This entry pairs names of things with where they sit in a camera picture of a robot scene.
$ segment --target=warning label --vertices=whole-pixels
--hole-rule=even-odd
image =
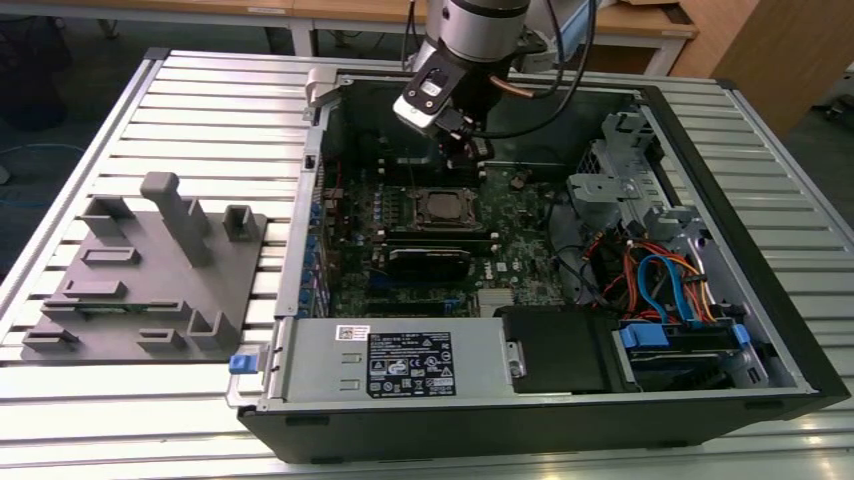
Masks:
[[[456,395],[449,332],[369,334],[367,364],[372,398]]]

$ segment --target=aluminum extrusion table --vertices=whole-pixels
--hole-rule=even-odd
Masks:
[[[149,170],[177,173],[181,194],[198,196],[205,211],[238,202],[271,218],[242,342],[269,340],[308,126],[304,84],[319,64],[396,68],[384,62],[184,51],[142,61],[0,289],[0,477],[850,478],[852,400],[795,421],[752,425],[693,448],[287,465],[225,404],[225,365],[20,363],[24,332],[86,234],[74,218],[86,197],[137,195]],[[743,97],[708,80],[596,74],[585,79],[661,89],[854,389],[854,235]],[[665,170],[683,193],[672,165]],[[153,208],[138,197],[128,203]],[[240,382],[242,395],[257,394],[257,376]]]

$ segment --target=blue plastic clip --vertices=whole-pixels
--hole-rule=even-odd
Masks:
[[[664,327],[657,323],[632,323],[619,331],[619,338],[625,349],[669,346]]]
[[[228,360],[228,372],[232,375],[257,373],[257,355],[232,355]]]
[[[735,340],[738,340],[738,344],[744,346],[750,344],[750,332],[742,324],[732,325],[732,334],[735,335]]]

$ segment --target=table leg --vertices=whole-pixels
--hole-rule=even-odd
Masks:
[[[117,26],[118,20],[104,20],[102,18],[97,19],[97,26],[101,27],[101,32],[104,32],[104,38],[106,40],[114,40],[118,38]]]
[[[652,60],[649,60],[649,64],[645,67],[645,72],[643,72],[644,75],[655,77],[665,77],[669,75],[669,69],[676,63],[684,42],[685,39],[683,38],[667,38],[661,41],[661,45],[655,51]]]
[[[289,21],[289,28],[293,37],[293,54],[297,57],[316,57],[317,32],[311,20],[293,18]]]

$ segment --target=wooden table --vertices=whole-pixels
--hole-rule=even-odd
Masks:
[[[297,48],[296,54],[313,56],[312,32],[316,30],[403,33],[408,0],[293,0],[291,8],[293,44],[295,48],[303,47],[301,50]],[[415,12],[419,28],[425,18],[427,2],[421,0]],[[661,8],[616,4],[599,11],[595,44],[653,50],[651,58],[644,60],[644,68],[636,73],[664,76],[685,41],[696,34],[696,26],[673,23]]]
[[[316,56],[317,30],[403,33],[407,9],[408,0],[0,0],[0,13],[288,28],[297,56]],[[425,17],[420,0],[419,32]],[[596,26],[596,45],[655,52],[637,72],[647,75],[667,75],[698,32],[657,7],[621,4],[600,10]]]

